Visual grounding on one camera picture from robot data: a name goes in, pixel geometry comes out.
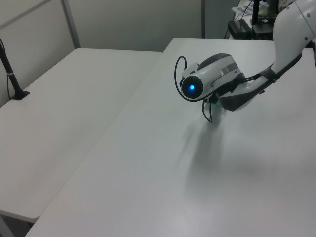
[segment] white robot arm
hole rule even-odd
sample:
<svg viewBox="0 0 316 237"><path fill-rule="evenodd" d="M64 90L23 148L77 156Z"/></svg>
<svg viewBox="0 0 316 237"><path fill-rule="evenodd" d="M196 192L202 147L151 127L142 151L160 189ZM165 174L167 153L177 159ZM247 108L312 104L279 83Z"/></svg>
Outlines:
<svg viewBox="0 0 316 237"><path fill-rule="evenodd" d="M231 55L216 54L187 67L181 90L175 79L178 92L191 102L216 95L224 109L243 108L294 66L304 47L316 37L316 0L297 0L283 10L274 23L273 37L275 61L264 71L245 78Z"/></svg>

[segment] white table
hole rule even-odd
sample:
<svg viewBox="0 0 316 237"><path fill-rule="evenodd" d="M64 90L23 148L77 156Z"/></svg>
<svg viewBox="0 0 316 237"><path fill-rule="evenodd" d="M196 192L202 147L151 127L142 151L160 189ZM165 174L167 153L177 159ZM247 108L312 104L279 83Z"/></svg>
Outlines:
<svg viewBox="0 0 316 237"><path fill-rule="evenodd" d="M273 42L174 39L27 237L314 236L313 52L210 124L173 71L216 53L246 76L274 59Z"/></svg>
<svg viewBox="0 0 316 237"><path fill-rule="evenodd" d="M77 49L0 109L0 214L34 222L161 56Z"/></svg>

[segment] black stand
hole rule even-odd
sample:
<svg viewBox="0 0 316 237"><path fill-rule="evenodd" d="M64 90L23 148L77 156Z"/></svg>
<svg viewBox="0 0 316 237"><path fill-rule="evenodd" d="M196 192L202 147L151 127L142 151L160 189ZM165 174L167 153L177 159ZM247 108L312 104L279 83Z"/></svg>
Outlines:
<svg viewBox="0 0 316 237"><path fill-rule="evenodd" d="M254 0L252 12L252 34L255 40L273 40L273 24L259 23L259 5L260 0Z"/></svg>
<svg viewBox="0 0 316 237"><path fill-rule="evenodd" d="M14 88L14 91L15 91L15 94L14 96L11 98L12 100L22 100L25 96L27 96L28 94L30 94L29 92L27 91L23 91L14 75L14 72L11 68L11 65L9 63L9 60L6 56L6 53L5 53L5 48L4 48L4 45L3 45L3 42L0 38L0 58L1 58L1 61L4 65L4 68L6 70L6 73L7 75L9 76L10 78L10 81L13 85L13 88Z"/></svg>

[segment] wall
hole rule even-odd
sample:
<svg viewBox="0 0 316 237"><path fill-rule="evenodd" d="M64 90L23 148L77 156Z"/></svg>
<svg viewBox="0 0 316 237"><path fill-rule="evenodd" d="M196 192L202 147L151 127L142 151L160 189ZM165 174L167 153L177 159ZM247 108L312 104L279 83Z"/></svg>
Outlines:
<svg viewBox="0 0 316 237"><path fill-rule="evenodd" d="M205 0L205 38L223 39L239 0Z"/></svg>
<svg viewBox="0 0 316 237"><path fill-rule="evenodd" d="M8 25L0 30L0 37L22 89L74 50L60 0L51 0ZM0 106L7 101L6 72L0 63Z"/></svg>
<svg viewBox="0 0 316 237"><path fill-rule="evenodd" d="M65 0L83 48L164 51L201 38L201 0Z"/></svg>

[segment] black cable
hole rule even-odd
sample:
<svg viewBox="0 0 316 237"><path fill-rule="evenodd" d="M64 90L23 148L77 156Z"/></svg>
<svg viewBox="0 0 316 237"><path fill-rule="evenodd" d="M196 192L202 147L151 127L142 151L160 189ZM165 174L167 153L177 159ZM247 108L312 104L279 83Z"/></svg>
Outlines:
<svg viewBox="0 0 316 237"><path fill-rule="evenodd" d="M246 9L243 11L243 12L241 12L236 18L238 18L240 15L242 15L242 18L243 18L243 16L245 15L245 12L247 11L247 9L249 8L249 6L251 5L253 3L253 0L249 3L249 5L246 7Z"/></svg>
<svg viewBox="0 0 316 237"><path fill-rule="evenodd" d="M10 97L10 92L9 92L9 75L6 75L6 85L7 85L7 91L8 91L8 96L9 96L9 100L11 99Z"/></svg>
<svg viewBox="0 0 316 237"><path fill-rule="evenodd" d="M242 15L242 17L241 17L241 20L243 19L243 16L245 15L245 12L247 11L248 7L249 7L252 3L253 3L253 1L251 1L251 2L249 3L249 5L246 7L246 9L245 9L245 11L243 12L243 15Z"/></svg>
<svg viewBox="0 0 316 237"><path fill-rule="evenodd" d="M202 104L202 112L203 112L203 115L204 115L204 117L207 119L207 121L213 123L212 114L211 114L211 105L210 105L210 108L209 108L209 114L210 114L210 117L211 117L211 120L210 120L210 119L206 116L205 111L204 111L205 102L206 102L206 100L203 100L203 104Z"/></svg>

